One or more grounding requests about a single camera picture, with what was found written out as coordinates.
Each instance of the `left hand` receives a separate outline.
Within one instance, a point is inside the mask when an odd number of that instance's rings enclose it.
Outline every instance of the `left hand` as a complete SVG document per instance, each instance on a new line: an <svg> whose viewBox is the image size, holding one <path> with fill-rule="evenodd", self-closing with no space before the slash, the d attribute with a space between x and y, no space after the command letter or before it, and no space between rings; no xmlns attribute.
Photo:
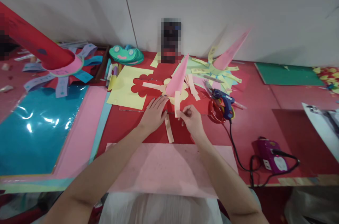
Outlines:
<svg viewBox="0 0 339 224"><path fill-rule="evenodd" d="M157 99L153 98L144 112L138 127L145 130L148 134L156 131L157 128L159 128L159 126L163 123L167 115L167 110L165 110L163 113L162 110L168 100L169 98L167 95L160 96Z"/></svg>

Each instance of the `red paper tube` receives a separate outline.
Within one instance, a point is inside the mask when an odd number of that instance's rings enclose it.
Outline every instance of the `red paper tube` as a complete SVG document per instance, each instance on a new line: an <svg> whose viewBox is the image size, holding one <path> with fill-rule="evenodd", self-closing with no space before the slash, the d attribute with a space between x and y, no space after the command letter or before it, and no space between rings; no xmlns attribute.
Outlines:
<svg viewBox="0 0 339 224"><path fill-rule="evenodd" d="M59 69L74 60L70 50L59 47L1 2L0 29L39 58L45 69Z"/></svg>

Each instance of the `paper cone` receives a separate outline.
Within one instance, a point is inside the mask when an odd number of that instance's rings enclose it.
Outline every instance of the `paper cone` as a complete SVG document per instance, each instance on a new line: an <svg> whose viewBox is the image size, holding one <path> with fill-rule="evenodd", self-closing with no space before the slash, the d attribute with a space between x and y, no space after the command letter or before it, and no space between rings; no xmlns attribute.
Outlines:
<svg viewBox="0 0 339 224"><path fill-rule="evenodd" d="M179 91L180 94L183 90L184 79L186 75L187 63L188 63L188 55L185 56L184 60L182 61L180 67L173 75L171 81L168 83L166 87L166 94L170 97L174 97L176 91Z"/></svg>
<svg viewBox="0 0 339 224"><path fill-rule="evenodd" d="M233 60L237 51L240 49L241 45L247 38L247 35L250 33L250 30L246 31L240 38L236 40L236 42L231 45L229 49L226 50L223 54L221 54L214 62L213 66L218 70L225 70L230 62Z"/></svg>

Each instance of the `hand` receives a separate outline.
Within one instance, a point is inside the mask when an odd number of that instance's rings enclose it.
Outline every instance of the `hand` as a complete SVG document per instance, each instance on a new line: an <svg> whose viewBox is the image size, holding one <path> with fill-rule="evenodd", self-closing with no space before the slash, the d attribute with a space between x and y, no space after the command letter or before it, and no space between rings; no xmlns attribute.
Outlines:
<svg viewBox="0 0 339 224"><path fill-rule="evenodd" d="M156 131L162 124L167 115L167 110L162 114L162 110L165 107L169 98L167 95L160 96L159 98L153 98L149 103L144 115L141 118L138 127L145 130L146 133L151 134Z"/></svg>
<svg viewBox="0 0 339 224"><path fill-rule="evenodd" d="M179 112L179 120L182 119L186 124L188 131L191 133L193 140L196 138L206 137L204 128L202 126L201 114L193 105L186 106L184 110Z"/></svg>

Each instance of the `white wall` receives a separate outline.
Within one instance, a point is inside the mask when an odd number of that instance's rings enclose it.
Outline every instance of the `white wall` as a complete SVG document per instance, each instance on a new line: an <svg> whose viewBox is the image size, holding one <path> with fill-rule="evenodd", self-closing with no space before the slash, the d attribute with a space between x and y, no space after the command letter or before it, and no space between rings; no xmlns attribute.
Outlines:
<svg viewBox="0 0 339 224"><path fill-rule="evenodd" d="M253 27L236 59L339 65L339 0L128 0L139 48L158 51L160 18L181 18L182 51L207 54L227 25L220 55Z"/></svg>
<svg viewBox="0 0 339 224"><path fill-rule="evenodd" d="M0 0L53 40L135 46L126 0Z"/></svg>

